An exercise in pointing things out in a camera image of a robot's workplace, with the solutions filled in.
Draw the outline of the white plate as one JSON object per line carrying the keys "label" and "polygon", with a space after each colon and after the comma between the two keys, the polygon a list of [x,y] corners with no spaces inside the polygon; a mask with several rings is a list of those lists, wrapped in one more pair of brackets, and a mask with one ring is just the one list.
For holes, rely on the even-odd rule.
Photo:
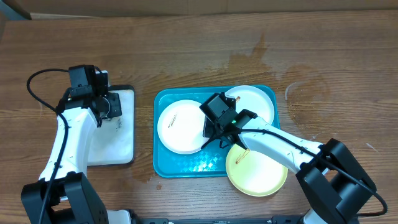
{"label": "white plate", "polygon": [[236,100],[237,113],[249,110],[272,124],[274,120],[274,105],[270,97],[254,86],[241,85],[231,88],[225,93]]}

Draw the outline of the pink plate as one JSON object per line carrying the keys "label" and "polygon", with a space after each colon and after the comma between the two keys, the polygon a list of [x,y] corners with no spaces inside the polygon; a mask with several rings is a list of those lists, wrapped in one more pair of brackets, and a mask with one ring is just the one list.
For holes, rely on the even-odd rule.
{"label": "pink plate", "polygon": [[203,135],[206,117],[200,105],[193,100],[179,100],[163,110],[157,133],[167,149],[177,154],[193,154],[209,140]]}

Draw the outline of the yellow plate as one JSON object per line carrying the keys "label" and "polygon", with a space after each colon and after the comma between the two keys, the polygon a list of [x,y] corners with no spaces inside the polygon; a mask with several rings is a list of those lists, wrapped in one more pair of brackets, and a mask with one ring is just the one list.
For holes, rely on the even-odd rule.
{"label": "yellow plate", "polygon": [[226,156],[226,173],[241,192],[265,197],[276,193],[285,183],[288,168],[257,151],[234,145]]}

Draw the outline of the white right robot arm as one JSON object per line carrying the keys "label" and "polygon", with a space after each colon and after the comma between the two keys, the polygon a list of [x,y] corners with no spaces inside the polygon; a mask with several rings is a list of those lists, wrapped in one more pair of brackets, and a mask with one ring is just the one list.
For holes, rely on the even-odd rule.
{"label": "white right robot arm", "polygon": [[311,209],[301,223],[357,223],[360,209],[380,196],[370,176],[340,141],[307,141],[266,123],[257,114],[235,109],[202,109],[219,139],[260,152],[291,170]]}

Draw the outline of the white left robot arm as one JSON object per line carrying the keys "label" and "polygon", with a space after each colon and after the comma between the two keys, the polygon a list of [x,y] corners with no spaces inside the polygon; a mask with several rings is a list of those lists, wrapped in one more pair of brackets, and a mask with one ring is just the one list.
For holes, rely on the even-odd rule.
{"label": "white left robot arm", "polygon": [[38,181],[27,184],[22,204],[31,223],[130,223],[126,210],[107,210],[86,177],[91,139],[100,121],[91,108],[57,108],[57,135]]}

